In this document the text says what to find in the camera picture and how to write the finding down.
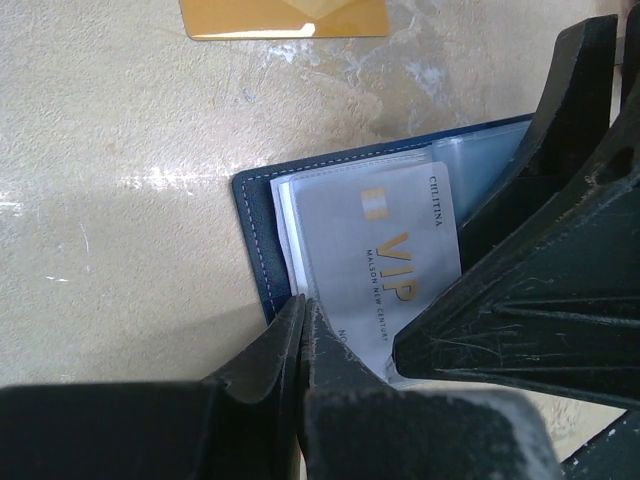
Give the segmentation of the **blue leather card holder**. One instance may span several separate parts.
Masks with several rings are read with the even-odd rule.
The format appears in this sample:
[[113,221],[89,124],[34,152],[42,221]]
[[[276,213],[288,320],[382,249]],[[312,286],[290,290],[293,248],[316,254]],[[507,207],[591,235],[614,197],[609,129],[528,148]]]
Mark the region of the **blue leather card holder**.
[[529,116],[238,173],[237,212],[264,315],[317,300],[384,382],[395,335],[463,272],[462,226],[511,161]]

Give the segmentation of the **gold credit card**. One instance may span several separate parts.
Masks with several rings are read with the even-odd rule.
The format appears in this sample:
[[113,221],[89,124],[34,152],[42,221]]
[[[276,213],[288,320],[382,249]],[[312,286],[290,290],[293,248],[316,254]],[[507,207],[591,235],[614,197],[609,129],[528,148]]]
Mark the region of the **gold credit card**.
[[384,37],[390,24],[380,0],[182,0],[193,40]]

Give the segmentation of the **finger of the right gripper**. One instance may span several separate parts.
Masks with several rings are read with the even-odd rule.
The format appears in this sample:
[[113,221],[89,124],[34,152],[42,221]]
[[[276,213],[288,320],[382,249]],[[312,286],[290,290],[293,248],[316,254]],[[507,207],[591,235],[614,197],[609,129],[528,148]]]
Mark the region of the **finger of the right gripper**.
[[639,404],[639,94],[569,183],[394,340],[409,378]]
[[584,165],[609,128],[615,14],[588,18],[557,36],[546,84],[510,161],[459,231],[469,270],[515,232]]

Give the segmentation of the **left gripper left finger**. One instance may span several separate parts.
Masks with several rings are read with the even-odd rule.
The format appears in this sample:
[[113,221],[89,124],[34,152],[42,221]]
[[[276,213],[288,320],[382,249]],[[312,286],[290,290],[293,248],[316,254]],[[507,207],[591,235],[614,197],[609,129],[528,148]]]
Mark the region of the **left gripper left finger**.
[[197,381],[5,387],[5,479],[295,479],[306,300]]

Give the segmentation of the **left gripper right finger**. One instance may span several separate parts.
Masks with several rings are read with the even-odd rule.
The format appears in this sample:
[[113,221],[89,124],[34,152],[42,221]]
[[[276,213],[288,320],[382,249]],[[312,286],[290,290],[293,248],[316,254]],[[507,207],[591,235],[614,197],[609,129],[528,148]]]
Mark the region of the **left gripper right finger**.
[[543,419],[505,389],[398,390],[306,305],[302,452],[310,479],[559,479]]

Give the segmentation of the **silver VIP credit card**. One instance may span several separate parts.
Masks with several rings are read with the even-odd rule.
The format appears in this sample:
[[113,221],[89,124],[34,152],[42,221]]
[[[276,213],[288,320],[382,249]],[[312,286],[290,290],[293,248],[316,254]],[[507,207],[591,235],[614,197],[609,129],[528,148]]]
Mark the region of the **silver VIP credit card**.
[[393,383],[393,340],[461,274],[448,169],[357,165],[290,182],[299,292],[338,339]]

